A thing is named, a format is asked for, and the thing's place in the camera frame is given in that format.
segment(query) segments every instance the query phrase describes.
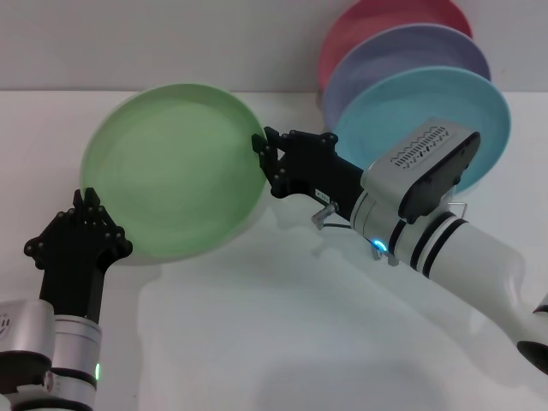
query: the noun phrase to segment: white wall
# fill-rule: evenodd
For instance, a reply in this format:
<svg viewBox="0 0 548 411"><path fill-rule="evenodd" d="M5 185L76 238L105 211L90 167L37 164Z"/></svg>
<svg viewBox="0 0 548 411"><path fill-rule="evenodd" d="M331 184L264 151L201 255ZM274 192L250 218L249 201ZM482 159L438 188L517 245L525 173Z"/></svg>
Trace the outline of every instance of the white wall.
<svg viewBox="0 0 548 411"><path fill-rule="evenodd" d="M0 0L0 89L313 91L321 41L352 2ZM548 90L548 1L457 2L502 89Z"/></svg>

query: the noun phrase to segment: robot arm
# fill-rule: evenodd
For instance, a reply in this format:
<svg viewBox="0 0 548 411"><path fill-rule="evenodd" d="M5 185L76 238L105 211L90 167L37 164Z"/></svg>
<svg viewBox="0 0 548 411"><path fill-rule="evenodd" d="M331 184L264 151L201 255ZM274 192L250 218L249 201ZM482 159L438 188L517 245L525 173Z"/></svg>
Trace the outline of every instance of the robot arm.
<svg viewBox="0 0 548 411"><path fill-rule="evenodd" d="M531 313L520 297L522 256L449 211L479 133L431 119L364 172L337 156L334 134L265 132L253 150L274 197L317 200L319 229L331 214L347 219L389 264L411 266L481 311L548 374L548 297Z"/></svg>
<svg viewBox="0 0 548 411"><path fill-rule="evenodd" d="M133 250L92 188L25 254L44 270L39 300L0 304L0 394L15 411L92 411L104 275Z"/></svg>

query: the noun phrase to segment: blue indicator light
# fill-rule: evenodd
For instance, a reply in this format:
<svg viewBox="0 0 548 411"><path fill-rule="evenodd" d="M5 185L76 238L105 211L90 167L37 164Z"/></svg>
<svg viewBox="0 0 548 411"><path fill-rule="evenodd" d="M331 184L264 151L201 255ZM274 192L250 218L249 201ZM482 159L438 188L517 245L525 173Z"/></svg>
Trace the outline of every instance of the blue indicator light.
<svg viewBox="0 0 548 411"><path fill-rule="evenodd" d="M373 246L375 246L383 253L386 253L388 251L388 248L386 248L385 244L383 244L383 242L380 240L373 240Z"/></svg>

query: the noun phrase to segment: pink plate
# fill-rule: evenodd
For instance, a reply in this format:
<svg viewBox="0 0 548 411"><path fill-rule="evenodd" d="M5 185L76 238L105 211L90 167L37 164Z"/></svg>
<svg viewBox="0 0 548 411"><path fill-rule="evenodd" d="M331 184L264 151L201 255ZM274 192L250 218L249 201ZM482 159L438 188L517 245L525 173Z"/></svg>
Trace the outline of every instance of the pink plate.
<svg viewBox="0 0 548 411"><path fill-rule="evenodd" d="M321 89L355 46L383 30L411 23L442 24L472 37L466 16L450 1L361 0L339 17L325 38L318 65Z"/></svg>

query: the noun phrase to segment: cable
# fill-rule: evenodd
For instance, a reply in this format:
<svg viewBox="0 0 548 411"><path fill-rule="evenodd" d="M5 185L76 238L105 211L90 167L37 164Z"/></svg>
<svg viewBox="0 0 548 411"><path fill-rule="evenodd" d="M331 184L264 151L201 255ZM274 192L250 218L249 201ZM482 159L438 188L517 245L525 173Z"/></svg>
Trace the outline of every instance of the cable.
<svg viewBox="0 0 548 411"><path fill-rule="evenodd" d="M331 223L327 223L327 224L324 224L324 228L325 227L332 227L334 229L352 229L352 227L350 227L349 225L346 225L346 224L331 224Z"/></svg>

